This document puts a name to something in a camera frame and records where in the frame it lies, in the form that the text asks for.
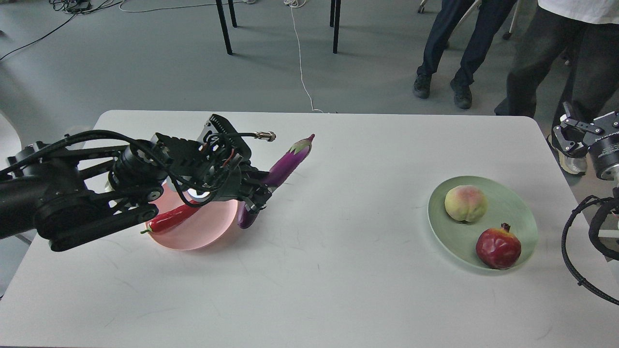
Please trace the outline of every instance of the black metal leg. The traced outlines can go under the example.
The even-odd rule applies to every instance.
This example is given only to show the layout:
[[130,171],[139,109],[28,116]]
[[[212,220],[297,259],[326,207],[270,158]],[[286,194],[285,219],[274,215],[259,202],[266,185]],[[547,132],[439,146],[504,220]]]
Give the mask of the black metal leg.
[[228,0],[228,7],[230,8],[230,18],[232,19],[232,26],[237,27],[236,25],[236,15],[234,13],[234,1]]
[[335,14],[335,0],[331,0],[331,15],[329,18],[329,26],[333,27],[333,15]]
[[333,53],[337,53],[337,39],[340,33],[340,6],[342,0],[335,0],[335,21],[333,30]]
[[217,12],[219,13],[219,22],[222,24],[223,41],[226,44],[226,52],[232,54],[232,47],[230,46],[230,37],[228,36],[228,25],[226,24],[226,17],[223,15],[222,0],[215,0],[217,5]]

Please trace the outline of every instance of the white shirt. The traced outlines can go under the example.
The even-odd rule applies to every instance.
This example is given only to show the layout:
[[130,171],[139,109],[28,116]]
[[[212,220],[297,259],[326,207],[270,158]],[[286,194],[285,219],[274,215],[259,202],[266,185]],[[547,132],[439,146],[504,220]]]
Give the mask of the white shirt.
[[591,24],[619,24],[619,0],[538,0],[542,9]]

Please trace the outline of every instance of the plate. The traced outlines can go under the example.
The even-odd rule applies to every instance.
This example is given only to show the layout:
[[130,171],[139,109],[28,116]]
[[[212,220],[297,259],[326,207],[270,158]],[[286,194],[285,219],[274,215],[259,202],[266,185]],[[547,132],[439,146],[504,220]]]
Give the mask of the plate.
[[[167,184],[163,184],[163,194],[153,203],[159,208],[159,214],[184,204],[178,193]],[[210,202],[180,224],[159,232],[149,232],[149,235],[155,242],[169,249],[203,248],[236,225],[238,205],[239,202],[235,200]]]
[[[445,195],[459,185],[475,185],[488,199],[488,211],[477,222],[462,223],[452,219],[445,211]],[[509,231],[520,240],[522,253],[512,268],[527,261],[537,244],[539,235],[535,217],[525,202],[509,188],[479,176],[457,176],[438,185],[428,202],[428,220],[438,241],[456,258],[479,269],[492,269],[479,259],[475,245],[479,236],[488,228],[501,227],[507,222]]]

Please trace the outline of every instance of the dark pants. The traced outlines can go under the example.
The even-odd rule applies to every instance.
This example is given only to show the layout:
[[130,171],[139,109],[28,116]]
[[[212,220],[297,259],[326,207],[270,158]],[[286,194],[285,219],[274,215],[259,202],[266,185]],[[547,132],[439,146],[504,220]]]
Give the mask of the dark pants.
[[[423,64],[417,74],[432,75],[438,70],[449,37],[475,0],[443,0],[441,12],[436,15],[425,50]],[[464,50],[460,70],[455,80],[460,85],[473,83],[473,74],[482,65],[496,32],[511,12],[516,0],[484,0],[479,9],[475,30]]]
[[571,102],[580,120],[590,123],[619,87],[619,25],[588,24],[553,14],[538,6],[507,77],[507,98],[497,115],[533,117],[536,90],[556,57],[574,45],[571,71],[555,112],[553,126]]

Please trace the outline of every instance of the purple eggplant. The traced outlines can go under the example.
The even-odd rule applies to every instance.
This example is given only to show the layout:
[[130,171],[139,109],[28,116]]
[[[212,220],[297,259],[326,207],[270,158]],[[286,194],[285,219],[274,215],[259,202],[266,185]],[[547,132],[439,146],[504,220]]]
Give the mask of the purple eggplant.
[[[294,143],[288,152],[279,159],[269,173],[262,179],[262,183],[271,187],[273,191],[281,186],[301,162],[310,154],[311,142],[314,134]],[[258,213],[251,214],[247,204],[239,204],[237,223],[241,228],[248,228],[258,217]]]

